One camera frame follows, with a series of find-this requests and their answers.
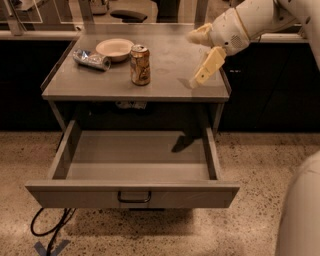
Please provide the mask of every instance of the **open drawer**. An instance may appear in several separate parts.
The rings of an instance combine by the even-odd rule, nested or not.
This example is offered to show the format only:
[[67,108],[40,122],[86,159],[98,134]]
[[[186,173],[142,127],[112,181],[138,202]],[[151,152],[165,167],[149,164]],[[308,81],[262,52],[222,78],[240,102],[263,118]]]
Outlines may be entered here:
[[228,207],[239,185],[220,180],[211,127],[200,112],[202,137],[191,141],[181,130],[83,129],[85,122],[71,120],[48,179],[26,188],[46,208]]

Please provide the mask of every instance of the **drawer front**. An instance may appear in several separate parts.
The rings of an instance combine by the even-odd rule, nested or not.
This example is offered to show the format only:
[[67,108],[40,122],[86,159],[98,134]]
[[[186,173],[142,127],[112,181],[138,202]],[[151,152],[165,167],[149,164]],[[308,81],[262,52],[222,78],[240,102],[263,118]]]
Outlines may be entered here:
[[219,181],[140,186],[87,183],[34,181],[26,187],[44,208],[226,208],[239,190],[237,184]]

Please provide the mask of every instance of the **drawer handle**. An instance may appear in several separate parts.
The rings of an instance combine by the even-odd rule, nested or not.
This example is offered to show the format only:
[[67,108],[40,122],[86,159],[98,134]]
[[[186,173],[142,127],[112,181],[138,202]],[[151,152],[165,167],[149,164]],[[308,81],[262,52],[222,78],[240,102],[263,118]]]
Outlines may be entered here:
[[141,200],[128,200],[121,198],[121,191],[118,192],[118,201],[120,203],[127,203],[127,204],[145,204],[148,203],[151,199],[151,191],[148,192],[148,197],[146,199]]

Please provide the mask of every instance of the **black cabinet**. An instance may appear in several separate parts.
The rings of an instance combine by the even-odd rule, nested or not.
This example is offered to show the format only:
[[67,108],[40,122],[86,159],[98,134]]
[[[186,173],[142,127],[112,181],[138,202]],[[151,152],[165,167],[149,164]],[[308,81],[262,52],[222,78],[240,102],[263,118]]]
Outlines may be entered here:
[[0,129],[56,130],[40,86],[70,41],[0,41]]
[[306,43],[252,43],[223,66],[231,97],[220,130],[320,130],[320,73]]

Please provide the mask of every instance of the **tabletop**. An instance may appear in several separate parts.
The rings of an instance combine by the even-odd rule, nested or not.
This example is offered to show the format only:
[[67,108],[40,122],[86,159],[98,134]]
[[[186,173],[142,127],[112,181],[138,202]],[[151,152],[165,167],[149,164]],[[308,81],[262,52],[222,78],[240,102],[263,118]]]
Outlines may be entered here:
[[[189,80],[208,47],[191,44],[186,34],[192,24],[107,24],[87,27],[69,51],[43,92],[53,101],[159,101],[226,102],[229,90],[220,72],[203,86],[192,89]],[[129,59],[112,63],[108,71],[78,65],[75,49],[95,50],[103,40],[123,38],[150,50],[151,82],[137,86],[131,82]]]

